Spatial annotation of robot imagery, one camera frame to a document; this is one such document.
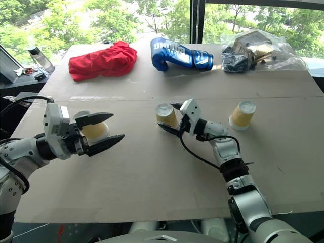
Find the blue boxing glove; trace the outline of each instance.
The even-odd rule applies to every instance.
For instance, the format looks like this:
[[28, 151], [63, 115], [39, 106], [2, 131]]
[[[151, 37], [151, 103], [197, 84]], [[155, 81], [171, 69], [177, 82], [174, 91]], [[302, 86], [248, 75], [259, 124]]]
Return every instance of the blue boxing glove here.
[[213, 55], [205, 51], [190, 50], [169, 39], [154, 38], [151, 40], [152, 64], [159, 71], [167, 71], [166, 61], [184, 67], [211, 70]]

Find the plastic bag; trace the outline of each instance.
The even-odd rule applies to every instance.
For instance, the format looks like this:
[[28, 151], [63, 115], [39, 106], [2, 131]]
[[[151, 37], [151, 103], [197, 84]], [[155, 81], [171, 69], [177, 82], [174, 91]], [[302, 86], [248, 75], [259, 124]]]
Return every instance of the plastic bag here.
[[221, 36], [222, 69], [225, 72], [307, 70], [284, 37], [252, 29]]

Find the cardboard surface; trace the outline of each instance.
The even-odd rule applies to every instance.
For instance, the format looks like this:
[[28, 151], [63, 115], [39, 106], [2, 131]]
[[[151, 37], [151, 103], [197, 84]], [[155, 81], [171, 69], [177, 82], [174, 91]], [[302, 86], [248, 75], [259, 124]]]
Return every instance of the cardboard surface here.
[[[80, 109], [115, 114], [107, 121], [111, 135], [125, 133], [110, 150], [92, 158], [75, 155], [53, 160], [30, 177], [18, 222], [122, 222], [229, 217], [222, 175], [187, 153], [175, 136], [155, 124], [162, 102], [59, 102], [70, 116]], [[203, 118], [228, 125], [240, 99], [198, 99]], [[324, 210], [322, 138], [324, 98], [258, 98], [251, 126], [230, 128], [241, 144], [250, 173], [274, 213]], [[29, 109], [15, 137], [42, 132], [44, 104]], [[213, 158], [209, 143], [186, 135], [195, 153]]]
[[[175, 136], [155, 124], [155, 107], [195, 98], [202, 117], [225, 123], [242, 100], [255, 102], [251, 126], [230, 128], [241, 144], [250, 173], [275, 213], [324, 210], [322, 138], [324, 97], [307, 71], [225, 74], [169, 65], [158, 72], [149, 43], [135, 43], [138, 60], [122, 77], [74, 82], [68, 59], [107, 45], [72, 46], [41, 91], [68, 107], [112, 112], [110, 134], [125, 133], [111, 149], [92, 158], [74, 155], [53, 160], [30, 177], [31, 188], [19, 204], [17, 222], [122, 222], [229, 217], [222, 175], [187, 153]], [[190, 45], [207, 50], [220, 64], [218, 45]], [[34, 102], [13, 134], [42, 133], [45, 104]], [[185, 136], [195, 153], [213, 158], [209, 143]]]

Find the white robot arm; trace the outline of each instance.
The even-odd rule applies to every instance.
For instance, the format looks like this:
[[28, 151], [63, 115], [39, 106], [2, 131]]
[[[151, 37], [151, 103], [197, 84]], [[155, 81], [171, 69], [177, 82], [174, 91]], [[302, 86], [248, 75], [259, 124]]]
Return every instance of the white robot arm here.
[[201, 119], [201, 110], [194, 99], [171, 105], [183, 115], [180, 129], [175, 130], [163, 123], [159, 125], [167, 132], [177, 135], [185, 148], [182, 140], [184, 132], [196, 135], [199, 141], [209, 141], [217, 161], [213, 166], [219, 169], [225, 179], [231, 196], [228, 205], [240, 233], [248, 233], [252, 241], [257, 243], [311, 242], [284, 221], [273, 219], [266, 198], [256, 186], [248, 172], [248, 166], [240, 156], [237, 139], [227, 135], [224, 125]]
[[0, 243], [11, 242], [12, 224], [21, 196], [29, 189], [28, 178], [51, 160], [68, 159], [73, 154], [89, 157], [118, 143], [124, 134], [110, 136], [89, 146], [80, 133], [83, 126], [97, 124], [113, 116], [95, 113], [70, 124], [67, 108], [47, 103], [43, 126], [45, 133], [25, 139], [0, 142]]

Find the clear bottle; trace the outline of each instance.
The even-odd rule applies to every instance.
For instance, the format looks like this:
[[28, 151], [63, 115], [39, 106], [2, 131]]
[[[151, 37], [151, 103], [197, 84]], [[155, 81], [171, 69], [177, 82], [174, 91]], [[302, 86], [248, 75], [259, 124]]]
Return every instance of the clear bottle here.
[[46, 72], [48, 72], [49, 74], [54, 72], [55, 67], [38, 47], [30, 47], [28, 48], [28, 51], [32, 59], [36, 60], [43, 67], [43, 69], [45, 69]]

